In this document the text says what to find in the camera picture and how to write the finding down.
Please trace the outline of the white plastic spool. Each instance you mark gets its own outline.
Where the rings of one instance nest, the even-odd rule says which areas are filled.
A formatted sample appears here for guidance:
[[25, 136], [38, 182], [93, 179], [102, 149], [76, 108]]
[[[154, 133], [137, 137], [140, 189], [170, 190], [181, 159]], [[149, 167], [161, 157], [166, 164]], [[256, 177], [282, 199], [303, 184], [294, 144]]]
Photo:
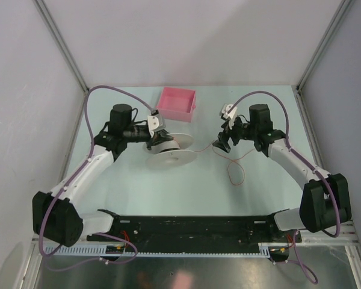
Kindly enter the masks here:
[[152, 146], [151, 150], [143, 146], [144, 151], [150, 154], [146, 160], [150, 169], [167, 170], [189, 164], [197, 158], [197, 153], [189, 150], [194, 143], [193, 136], [184, 133], [170, 133], [169, 136], [173, 139]]

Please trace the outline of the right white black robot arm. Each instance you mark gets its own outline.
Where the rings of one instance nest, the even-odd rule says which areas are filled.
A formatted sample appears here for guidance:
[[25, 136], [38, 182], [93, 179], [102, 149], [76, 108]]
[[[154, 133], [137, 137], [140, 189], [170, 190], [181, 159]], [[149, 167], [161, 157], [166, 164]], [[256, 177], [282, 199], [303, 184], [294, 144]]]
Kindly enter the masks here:
[[252, 141], [258, 152], [280, 165], [303, 191], [298, 208], [274, 213], [274, 221], [265, 227], [266, 236], [271, 241], [280, 241], [287, 231], [307, 229], [336, 238], [341, 232], [341, 224], [351, 220], [345, 176], [332, 175], [296, 151], [288, 142], [287, 132], [273, 128], [268, 105], [252, 105], [247, 123], [241, 121], [236, 111], [232, 104], [222, 107], [223, 130], [214, 141], [214, 147], [230, 152], [230, 141], [234, 145], [241, 140]]

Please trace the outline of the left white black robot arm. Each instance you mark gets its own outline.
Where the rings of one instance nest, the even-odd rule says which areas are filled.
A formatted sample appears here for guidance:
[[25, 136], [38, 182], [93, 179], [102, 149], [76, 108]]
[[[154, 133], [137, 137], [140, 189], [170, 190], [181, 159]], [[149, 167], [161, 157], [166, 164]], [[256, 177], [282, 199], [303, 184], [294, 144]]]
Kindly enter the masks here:
[[110, 118], [98, 135], [92, 136], [89, 154], [82, 164], [50, 192], [37, 192], [32, 199], [32, 227], [40, 239], [47, 238], [65, 247], [80, 238], [100, 233], [109, 241], [120, 236], [116, 214], [106, 209], [80, 213], [79, 203], [93, 182], [110, 167], [130, 143], [145, 143], [147, 149], [171, 141], [164, 119], [155, 110], [146, 120], [135, 121], [134, 108], [114, 105]]

